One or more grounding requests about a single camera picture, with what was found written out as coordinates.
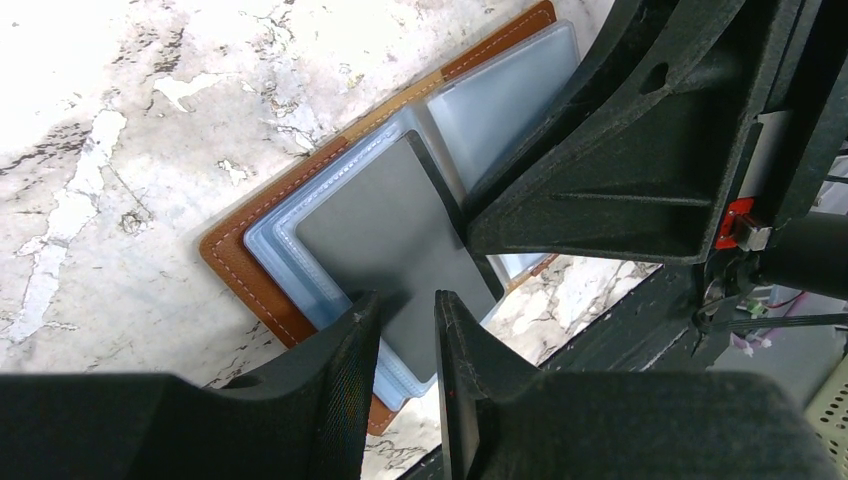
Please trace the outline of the dark grey credit card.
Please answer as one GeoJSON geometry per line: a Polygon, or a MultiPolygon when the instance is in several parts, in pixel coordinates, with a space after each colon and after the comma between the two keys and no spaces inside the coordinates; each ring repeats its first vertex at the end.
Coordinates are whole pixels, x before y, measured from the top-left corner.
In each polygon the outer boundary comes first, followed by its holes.
{"type": "Polygon", "coordinates": [[[415,390],[436,373],[436,292],[457,293],[477,320],[505,293],[491,263],[467,250],[463,226],[423,139],[410,130],[295,229],[344,293],[377,292],[390,363],[415,390]]]}

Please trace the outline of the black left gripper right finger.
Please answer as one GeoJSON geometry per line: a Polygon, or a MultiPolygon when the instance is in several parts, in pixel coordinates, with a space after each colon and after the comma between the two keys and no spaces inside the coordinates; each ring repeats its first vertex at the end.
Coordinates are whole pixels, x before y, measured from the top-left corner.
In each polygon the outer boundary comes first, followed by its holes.
{"type": "Polygon", "coordinates": [[[435,295],[448,479],[835,479],[797,405],[744,372],[544,371],[435,295]]]}

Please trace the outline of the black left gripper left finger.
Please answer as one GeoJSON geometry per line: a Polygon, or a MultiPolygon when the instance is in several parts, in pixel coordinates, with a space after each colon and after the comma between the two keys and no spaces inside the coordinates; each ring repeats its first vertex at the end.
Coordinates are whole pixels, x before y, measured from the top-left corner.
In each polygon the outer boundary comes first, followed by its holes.
{"type": "Polygon", "coordinates": [[[221,388],[164,373],[1,378],[5,479],[356,479],[379,298],[221,388]]]}

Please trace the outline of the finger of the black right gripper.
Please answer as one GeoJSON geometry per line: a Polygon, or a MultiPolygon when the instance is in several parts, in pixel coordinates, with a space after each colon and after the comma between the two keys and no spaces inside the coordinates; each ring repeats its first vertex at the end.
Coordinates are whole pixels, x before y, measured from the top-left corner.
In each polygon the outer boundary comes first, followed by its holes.
{"type": "Polygon", "coordinates": [[[800,1],[617,1],[466,203],[477,254],[692,265],[714,247],[800,1]]]}

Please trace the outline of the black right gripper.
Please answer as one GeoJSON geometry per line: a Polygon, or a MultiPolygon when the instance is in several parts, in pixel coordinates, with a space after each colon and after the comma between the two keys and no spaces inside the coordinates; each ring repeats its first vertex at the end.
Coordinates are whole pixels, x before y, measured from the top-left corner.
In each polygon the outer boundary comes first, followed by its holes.
{"type": "Polygon", "coordinates": [[[780,229],[811,208],[847,135],[847,4],[748,1],[742,17],[767,70],[741,156],[741,195],[780,229]]]}

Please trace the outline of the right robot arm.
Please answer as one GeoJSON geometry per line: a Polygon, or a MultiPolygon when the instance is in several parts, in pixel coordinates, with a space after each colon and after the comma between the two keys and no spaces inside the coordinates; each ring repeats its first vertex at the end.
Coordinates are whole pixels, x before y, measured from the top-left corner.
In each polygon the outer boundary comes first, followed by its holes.
{"type": "Polygon", "coordinates": [[[469,245],[843,298],[847,218],[812,205],[846,136],[845,2],[617,1],[472,190],[469,245]]]}

